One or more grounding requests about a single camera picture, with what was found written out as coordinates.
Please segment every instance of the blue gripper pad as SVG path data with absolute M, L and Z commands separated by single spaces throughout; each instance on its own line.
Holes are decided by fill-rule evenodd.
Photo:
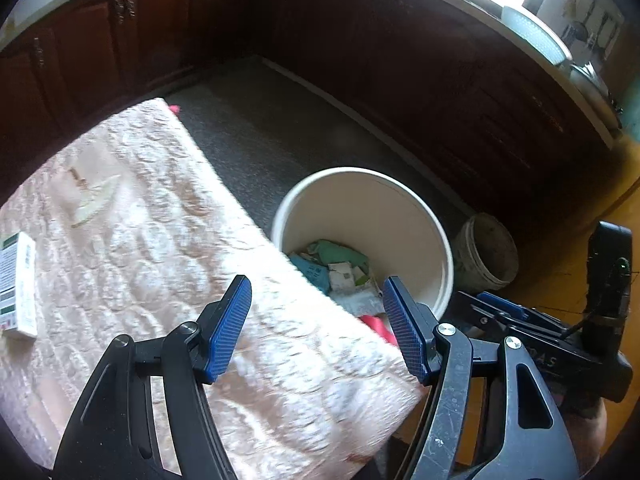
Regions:
M 429 372 L 425 364 L 426 343 L 416 329 L 404 300 L 389 278 L 382 287 L 382 302 L 409 373 L 417 377 L 420 384 L 427 384 Z
M 499 296 L 495 296 L 490 292 L 481 292 L 476 296 L 478 300 L 484 301 L 485 303 L 494 306 L 495 308 L 499 308 L 509 314 L 513 319 L 519 319 L 520 321 L 526 321 L 529 319 L 529 315 L 527 314 L 526 309 L 522 306 L 515 304 L 509 300 L 505 300 L 504 298 L 500 298 Z
M 231 361 L 244 320 L 251 307 L 251 282 L 244 277 L 236 287 L 233 296 L 226 306 L 211 339 L 209 340 L 209 362 L 204 373 L 211 382 L 226 372 Z

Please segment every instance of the metal screw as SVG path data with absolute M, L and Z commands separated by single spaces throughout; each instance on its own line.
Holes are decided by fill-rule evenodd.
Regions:
M 442 335 L 454 335 L 456 333 L 456 327 L 450 323 L 440 323 L 438 325 L 438 332 Z
M 187 321 L 182 323 L 178 329 L 183 334 L 193 334 L 198 329 L 198 324 L 195 321 Z
M 504 339 L 504 342 L 507 343 L 507 346 L 509 348 L 513 348 L 514 350 L 517 350 L 518 348 L 520 348 L 522 346 L 521 341 L 517 337 L 514 337 L 512 335 L 507 336 Z
M 116 343 L 116 345 L 118 346 L 126 346 L 129 344 L 129 337 L 122 334 L 122 335 L 116 336 L 113 342 Z

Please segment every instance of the cabinet door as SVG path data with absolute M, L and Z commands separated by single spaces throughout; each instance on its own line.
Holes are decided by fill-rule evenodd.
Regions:
M 102 120 L 129 100 L 119 1 L 89 2 L 65 12 L 50 26 L 58 71 L 82 126 Z
M 126 0 L 136 83 L 149 91 L 193 67 L 191 0 Z
M 60 138 L 38 72 L 40 45 L 0 57 L 0 205 L 40 164 Z
M 206 43 L 217 57 L 238 56 L 247 50 L 252 0 L 206 0 Z

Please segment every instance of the white box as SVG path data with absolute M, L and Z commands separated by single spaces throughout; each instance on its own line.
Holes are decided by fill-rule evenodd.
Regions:
M 329 267 L 329 282 L 331 283 L 332 291 L 347 291 L 356 288 L 356 282 L 353 279 L 353 271 L 351 270 L 351 264 L 349 262 L 329 264 L 327 267 Z
M 7 336 L 38 335 L 34 300 L 36 244 L 25 233 L 2 243 L 0 252 L 0 328 Z

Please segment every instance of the folded blanket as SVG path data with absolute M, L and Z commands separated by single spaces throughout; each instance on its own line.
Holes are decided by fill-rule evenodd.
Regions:
M 0 338 L 0 413 L 51 466 L 110 340 L 196 319 L 236 274 L 254 300 L 226 374 L 206 387 L 241 479 L 350 478 L 422 390 L 397 348 L 325 297 L 264 237 L 162 99 L 60 151 L 0 210 L 36 241 L 38 338 Z M 165 468 L 178 472 L 160 381 Z

